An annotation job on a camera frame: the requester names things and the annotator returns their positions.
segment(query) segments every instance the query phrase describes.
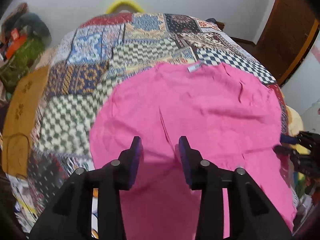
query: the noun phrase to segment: silver bolt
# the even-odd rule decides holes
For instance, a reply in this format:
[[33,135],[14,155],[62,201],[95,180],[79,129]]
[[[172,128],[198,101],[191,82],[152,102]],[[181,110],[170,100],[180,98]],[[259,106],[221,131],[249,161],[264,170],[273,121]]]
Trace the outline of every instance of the silver bolt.
[[112,160],[111,161],[111,165],[112,166],[119,166],[120,165],[120,161],[119,160]]
[[201,166],[207,167],[210,165],[210,162],[207,160],[202,160],[202,161],[200,161],[200,164],[201,164]]
[[82,173],[84,173],[85,172],[85,169],[84,168],[78,168],[78,169],[76,169],[76,174],[78,174],[78,175],[80,175],[80,174],[82,174]]
[[237,169],[237,173],[240,175],[244,175],[245,174],[245,169],[244,168],[238,168]]

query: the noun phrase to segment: pink shirt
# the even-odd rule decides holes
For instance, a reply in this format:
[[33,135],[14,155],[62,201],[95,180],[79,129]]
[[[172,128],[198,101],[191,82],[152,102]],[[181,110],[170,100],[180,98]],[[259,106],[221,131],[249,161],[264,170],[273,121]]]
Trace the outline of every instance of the pink shirt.
[[[94,165],[101,168],[141,137],[136,182],[120,195],[128,240],[194,238],[201,193],[188,188],[175,157],[182,135],[218,167],[245,168],[292,229],[292,192],[272,150],[279,144],[280,116],[273,90],[225,63],[191,73],[186,65],[162,63],[118,85],[89,139]],[[226,194],[224,211],[227,237]]]

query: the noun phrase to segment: patterned blanket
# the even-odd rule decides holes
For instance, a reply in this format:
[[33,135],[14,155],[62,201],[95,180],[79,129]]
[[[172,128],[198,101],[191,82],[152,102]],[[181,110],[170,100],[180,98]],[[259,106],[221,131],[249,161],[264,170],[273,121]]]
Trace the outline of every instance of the patterned blanket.
[[[214,23],[173,14],[120,13],[82,24],[61,41],[31,132],[28,180],[8,176],[17,198],[16,214],[29,232],[46,204],[78,167],[94,169],[89,130],[115,86],[158,62],[221,62],[255,75],[273,89],[287,117],[275,78]],[[97,237],[93,198],[92,236]]]

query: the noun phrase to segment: brown wooden door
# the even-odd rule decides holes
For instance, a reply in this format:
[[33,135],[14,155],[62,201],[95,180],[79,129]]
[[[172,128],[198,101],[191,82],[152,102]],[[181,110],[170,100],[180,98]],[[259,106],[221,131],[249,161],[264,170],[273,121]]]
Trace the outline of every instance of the brown wooden door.
[[276,0],[254,56],[281,84],[303,57],[317,27],[304,0]]

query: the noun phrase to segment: clothing tag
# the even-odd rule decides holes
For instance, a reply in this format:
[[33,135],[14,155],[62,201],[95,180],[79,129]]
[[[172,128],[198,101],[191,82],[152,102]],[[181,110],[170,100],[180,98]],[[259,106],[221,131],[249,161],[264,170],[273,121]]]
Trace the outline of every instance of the clothing tag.
[[197,64],[195,64],[195,65],[191,65],[190,67],[188,67],[188,70],[189,70],[189,72],[191,73],[191,72],[197,70],[197,69],[200,68],[200,67],[201,67],[201,63],[197,63]]

